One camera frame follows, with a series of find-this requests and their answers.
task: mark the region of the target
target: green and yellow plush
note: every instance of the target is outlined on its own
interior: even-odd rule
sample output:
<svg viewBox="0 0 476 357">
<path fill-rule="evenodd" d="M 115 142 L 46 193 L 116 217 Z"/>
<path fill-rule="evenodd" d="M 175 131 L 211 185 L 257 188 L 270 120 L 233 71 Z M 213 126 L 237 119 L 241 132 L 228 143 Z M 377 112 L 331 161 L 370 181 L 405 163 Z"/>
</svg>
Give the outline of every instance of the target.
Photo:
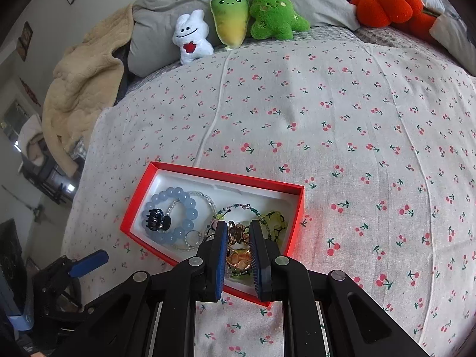
<svg viewBox="0 0 476 357">
<path fill-rule="evenodd" d="M 250 15 L 256 19 L 251 36 L 257 40 L 274 37 L 277 40 L 293 38 L 292 31 L 307 31 L 309 23 L 299 16 L 289 0 L 253 0 Z"/>
<path fill-rule="evenodd" d="M 240 47 L 248 27 L 248 0 L 211 0 L 210 8 L 218 37 L 227 50 Z"/>
</svg>

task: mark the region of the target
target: gray pillow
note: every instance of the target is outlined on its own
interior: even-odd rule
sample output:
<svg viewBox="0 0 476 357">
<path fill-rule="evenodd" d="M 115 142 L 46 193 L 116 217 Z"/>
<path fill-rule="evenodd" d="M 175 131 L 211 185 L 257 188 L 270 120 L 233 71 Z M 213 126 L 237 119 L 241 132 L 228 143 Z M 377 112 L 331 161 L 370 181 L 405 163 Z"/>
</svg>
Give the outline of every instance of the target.
<svg viewBox="0 0 476 357">
<path fill-rule="evenodd" d="M 291 0 L 297 13 L 311 26 L 346 26 L 359 28 L 355 6 L 346 0 Z M 209 42 L 220 44 L 209 6 L 210 0 L 137 0 L 134 4 L 134 30 L 129 52 L 129 70 L 145 77 L 177 61 L 180 51 L 172 43 L 177 18 L 195 9 L 203 9 L 210 27 Z"/>
</svg>

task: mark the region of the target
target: white plush toy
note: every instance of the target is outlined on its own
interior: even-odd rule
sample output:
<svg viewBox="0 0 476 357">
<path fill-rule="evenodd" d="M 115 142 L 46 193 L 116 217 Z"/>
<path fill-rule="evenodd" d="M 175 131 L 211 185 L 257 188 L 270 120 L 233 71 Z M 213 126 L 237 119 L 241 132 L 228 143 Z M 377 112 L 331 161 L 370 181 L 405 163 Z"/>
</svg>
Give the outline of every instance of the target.
<svg viewBox="0 0 476 357">
<path fill-rule="evenodd" d="M 209 27 L 203 17 L 205 12 L 197 9 L 191 15 L 177 19 L 172 42 L 180 48 L 180 63 L 189 64 L 199 57 L 213 54 L 213 47 L 206 40 Z"/>
</svg>

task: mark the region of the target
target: beige blanket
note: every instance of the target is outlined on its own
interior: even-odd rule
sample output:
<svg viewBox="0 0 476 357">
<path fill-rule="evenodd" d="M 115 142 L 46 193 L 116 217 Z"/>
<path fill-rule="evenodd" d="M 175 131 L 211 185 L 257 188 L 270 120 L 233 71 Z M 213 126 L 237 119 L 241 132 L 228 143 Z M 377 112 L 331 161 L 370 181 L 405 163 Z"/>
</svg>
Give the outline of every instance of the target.
<svg viewBox="0 0 476 357">
<path fill-rule="evenodd" d="M 99 114 L 114 104 L 124 67 L 112 52 L 130 40 L 133 27 L 132 5 L 117 10 L 67 49 L 53 71 L 42 128 L 49 151 L 68 176 L 78 167 L 68 152 L 81 138 L 88 147 Z"/>
</svg>

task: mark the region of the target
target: textured blanket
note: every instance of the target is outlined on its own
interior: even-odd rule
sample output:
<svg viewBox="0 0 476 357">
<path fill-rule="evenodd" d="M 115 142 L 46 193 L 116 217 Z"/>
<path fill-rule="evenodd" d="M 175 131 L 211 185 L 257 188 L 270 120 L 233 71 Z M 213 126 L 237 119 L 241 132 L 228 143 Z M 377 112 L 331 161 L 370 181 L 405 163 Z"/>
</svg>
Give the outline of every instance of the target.
<svg viewBox="0 0 476 357">
<path fill-rule="evenodd" d="M 324 38 L 196 60 L 104 110 L 63 247 L 109 253 L 82 278 L 85 301 L 166 268 L 119 231 L 162 160 L 303 184 L 293 257 L 344 270 L 429 355 L 458 351 L 476 319 L 475 87 L 436 55 Z M 199 303 L 195 355 L 281 357 L 280 310 Z"/>
<path fill-rule="evenodd" d="M 124 72 L 112 52 L 132 35 L 132 5 L 117 10 L 66 50 L 53 71 L 43 107 L 43 134 L 56 162 L 68 176 L 77 164 L 68 156 L 80 138 L 89 144 L 101 111 L 114 104 Z"/>
</svg>

